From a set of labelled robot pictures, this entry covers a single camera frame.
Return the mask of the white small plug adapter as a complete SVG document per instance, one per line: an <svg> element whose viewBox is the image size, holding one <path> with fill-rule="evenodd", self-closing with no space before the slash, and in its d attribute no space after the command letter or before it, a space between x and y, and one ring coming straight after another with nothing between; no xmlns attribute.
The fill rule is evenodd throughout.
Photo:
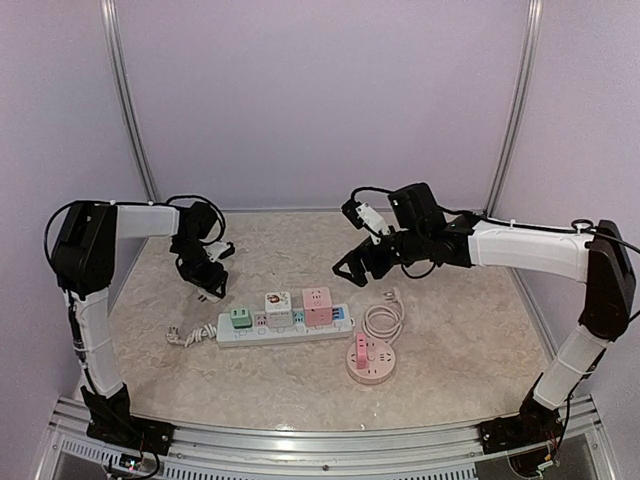
<svg viewBox="0 0 640 480"><path fill-rule="evenodd" d="M220 299L217 296L215 296L215 295L213 295L213 294L211 294L211 293L209 293L207 291L204 291L202 289L198 290L198 300L200 302L208 301L208 302L211 302L213 304L216 304L216 303L218 303L220 301Z"/></svg>

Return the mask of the pink cube socket adapter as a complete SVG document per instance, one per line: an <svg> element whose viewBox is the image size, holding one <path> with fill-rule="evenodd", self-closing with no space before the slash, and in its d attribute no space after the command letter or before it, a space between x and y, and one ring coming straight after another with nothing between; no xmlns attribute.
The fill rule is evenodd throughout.
<svg viewBox="0 0 640 480"><path fill-rule="evenodd" d="M324 327L332 323L333 301L328 287L305 288L302 300L307 327Z"/></svg>

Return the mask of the green cube plug adapter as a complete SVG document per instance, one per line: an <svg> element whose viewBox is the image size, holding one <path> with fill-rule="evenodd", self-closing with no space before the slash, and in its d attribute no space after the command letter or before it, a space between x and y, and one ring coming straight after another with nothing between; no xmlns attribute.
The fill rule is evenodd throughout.
<svg viewBox="0 0 640 480"><path fill-rule="evenodd" d="M230 321L234 329L247 329L253 325L250 310L247 307L237 307L230 311Z"/></svg>

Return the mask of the pink plug adapter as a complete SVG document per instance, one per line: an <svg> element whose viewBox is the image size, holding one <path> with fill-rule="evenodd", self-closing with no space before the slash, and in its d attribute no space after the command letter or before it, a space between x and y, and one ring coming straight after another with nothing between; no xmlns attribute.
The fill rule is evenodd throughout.
<svg viewBox="0 0 640 480"><path fill-rule="evenodd" d="M363 370L368 368L368 346L367 337L364 333L356 334L355 340L355 362L356 369Z"/></svg>

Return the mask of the white cube adapter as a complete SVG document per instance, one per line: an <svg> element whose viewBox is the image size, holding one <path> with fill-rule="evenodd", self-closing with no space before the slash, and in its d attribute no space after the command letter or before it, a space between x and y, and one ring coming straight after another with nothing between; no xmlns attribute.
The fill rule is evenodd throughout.
<svg viewBox="0 0 640 480"><path fill-rule="evenodd" d="M265 294L265 316L271 329L288 328L294 324L291 295L288 291Z"/></svg>

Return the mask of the white multicolour power strip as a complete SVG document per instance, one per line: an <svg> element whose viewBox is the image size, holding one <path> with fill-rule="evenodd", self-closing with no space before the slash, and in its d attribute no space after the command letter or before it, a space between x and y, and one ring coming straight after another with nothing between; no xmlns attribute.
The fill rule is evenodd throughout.
<svg viewBox="0 0 640 480"><path fill-rule="evenodd" d="M346 304L333 307L330 325L309 327L304 310L293 309L294 323L287 327L269 327L263 311L250 312L251 326L235 328L230 313L221 313L217 321L216 341L221 348L295 344L312 341L336 340L351 337L355 320Z"/></svg>

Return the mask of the pink round socket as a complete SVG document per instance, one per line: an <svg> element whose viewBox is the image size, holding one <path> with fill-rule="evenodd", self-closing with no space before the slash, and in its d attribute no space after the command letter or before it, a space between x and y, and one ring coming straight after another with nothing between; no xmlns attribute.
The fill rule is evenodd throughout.
<svg viewBox="0 0 640 480"><path fill-rule="evenodd" d="M364 350L352 343L346 354L346 370L356 382L373 386L389 380L396 370L393 348L376 339L368 339Z"/></svg>

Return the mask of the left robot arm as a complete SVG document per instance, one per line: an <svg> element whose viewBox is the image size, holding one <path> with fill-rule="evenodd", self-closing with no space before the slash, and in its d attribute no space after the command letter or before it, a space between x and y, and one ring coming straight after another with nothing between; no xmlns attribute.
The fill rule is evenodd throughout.
<svg viewBox="0 0 640 480"><path fill-rule="evenodd" d="M225 297L229 278L222 262L235 246L223 239L226 220L220 209L199 195L177 195L164 203L74 200L55 214L63 221L56 239L43 241L46 261L65 296L86 387L111 400L125 390L108 323L118 242L170 239L180 278L218 299Z"/></svg>

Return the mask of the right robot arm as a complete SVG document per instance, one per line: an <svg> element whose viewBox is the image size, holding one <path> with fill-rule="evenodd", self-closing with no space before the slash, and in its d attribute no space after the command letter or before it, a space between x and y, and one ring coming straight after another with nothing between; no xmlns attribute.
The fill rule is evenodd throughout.
<svg viewBox="0 0 640 480"><path fill-rule="evenodd" d="M552 274L585 287L584 307L548 369L535 383L529 406L513 419L511 433L535 442L558 409L596 366L608 346L637 318L633 311L636 276L629 259L633 245L617 225L577 219L568 228L501 221L471 211L441 207L430 187L414 183L387 191L397 225L391 227L370 205L350 197L342 214L369 236L332 268L335 275L363 287L394 266L429 261L435 267L505 267Z"/></svg>

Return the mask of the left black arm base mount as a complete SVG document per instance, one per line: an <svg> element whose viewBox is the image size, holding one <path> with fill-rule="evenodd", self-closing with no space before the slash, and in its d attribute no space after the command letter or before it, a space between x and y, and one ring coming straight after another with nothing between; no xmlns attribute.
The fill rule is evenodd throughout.
<svg viewBox="0 0 640 480"><path fill-rule="evenodd" d="M168 453L176 427L169 422L132 415L126 385L110 397L92 393L85 386L81 394L90 413L88 437L132 450Z"/></svg>

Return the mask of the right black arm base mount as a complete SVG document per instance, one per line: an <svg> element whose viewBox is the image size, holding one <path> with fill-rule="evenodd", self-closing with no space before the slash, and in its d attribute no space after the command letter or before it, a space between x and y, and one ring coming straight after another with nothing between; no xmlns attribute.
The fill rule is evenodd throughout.
<svg viewBox="0 0 640 480"><path fill-rule="evenodd" d="M529 393L515 415L496 417L477 425L484 454L514 450L558 438L563 430L559 409L549 409Z"/></svg>

